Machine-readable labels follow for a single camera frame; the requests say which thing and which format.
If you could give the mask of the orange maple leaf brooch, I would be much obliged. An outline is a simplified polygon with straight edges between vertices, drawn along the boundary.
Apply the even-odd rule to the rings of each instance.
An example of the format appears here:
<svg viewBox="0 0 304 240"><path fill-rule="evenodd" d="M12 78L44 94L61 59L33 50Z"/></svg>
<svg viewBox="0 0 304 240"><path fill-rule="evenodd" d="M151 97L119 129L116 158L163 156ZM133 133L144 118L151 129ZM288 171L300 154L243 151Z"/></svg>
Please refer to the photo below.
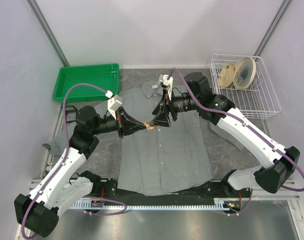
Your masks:
<svg viewBox="0 0 304 240"><path fill-rule="evenodd" d="M144 126L146 127L147 130L152 130L152 129L154 129L154 126L151 126L147 121L144 122Z"/></svg>

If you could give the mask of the grey button shirt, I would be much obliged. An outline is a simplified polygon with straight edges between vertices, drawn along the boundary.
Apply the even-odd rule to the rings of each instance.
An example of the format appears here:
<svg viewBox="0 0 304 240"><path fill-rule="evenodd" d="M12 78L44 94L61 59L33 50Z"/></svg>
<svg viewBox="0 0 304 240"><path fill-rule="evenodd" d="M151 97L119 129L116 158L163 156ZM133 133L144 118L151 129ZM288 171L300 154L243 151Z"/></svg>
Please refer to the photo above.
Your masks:
<svg viewBox="0 0 304 240"><path fill-rule="evenodd" d="M119 93L125 111L140 122L153 118L152 111L162 98L154 82ZM77 169L89 170L103 178L118 178L118 188L146 196L157 196L199 186L214 179L206 152L197 111L180 114L171 127L141 130L123 139L116 132L98 135L116 137L121 145L97 146L88 161ZM62 130L42 144L50 154L61 156L66 144Z"/></svg>

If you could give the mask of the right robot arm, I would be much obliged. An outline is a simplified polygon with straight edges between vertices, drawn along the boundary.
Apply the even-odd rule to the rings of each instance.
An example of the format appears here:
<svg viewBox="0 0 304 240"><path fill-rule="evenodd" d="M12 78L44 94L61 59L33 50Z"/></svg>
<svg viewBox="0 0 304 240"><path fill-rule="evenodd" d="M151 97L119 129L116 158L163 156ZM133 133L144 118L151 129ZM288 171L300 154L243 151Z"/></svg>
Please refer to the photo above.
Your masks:
<svg viewBox="0 0 304 240"><path fill-rule="evenodd" d="M153 111L154 119L150 125L170 127L171 122L177 120L178 113L197 111L203 119L234 137L259 161L256 167L230 171L221 184L222 193L232 197L241 189L254 187L277 193L294 172L299 150L275 142L253 125L227 97L213 94L202 73L189 73L184 84L187 91L175 96L173 78L160 76L153 89L162 90L162 98Z"/></svg>

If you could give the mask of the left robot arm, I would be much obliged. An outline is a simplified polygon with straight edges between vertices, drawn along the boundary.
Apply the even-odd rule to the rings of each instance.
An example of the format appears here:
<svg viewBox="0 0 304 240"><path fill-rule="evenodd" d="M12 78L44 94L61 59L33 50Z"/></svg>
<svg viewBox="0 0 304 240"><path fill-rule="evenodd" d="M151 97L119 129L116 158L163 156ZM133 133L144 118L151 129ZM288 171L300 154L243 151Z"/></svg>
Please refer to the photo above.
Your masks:
<svg viewBox="0 0 304 240"><path fill-rule="evenodd" d="M98 134L117 132L123 138L144 129L146 126L127 114L123 107L104 117L100 117L92 106L82 107L76 117L73 135L58 162L28 195L20 194L14 201L22 236L28 240L25 230L29 229L47 237L75 202L87 195L95 197L100 194L101 178L89 171L65 186L97 147Z"/></svg>

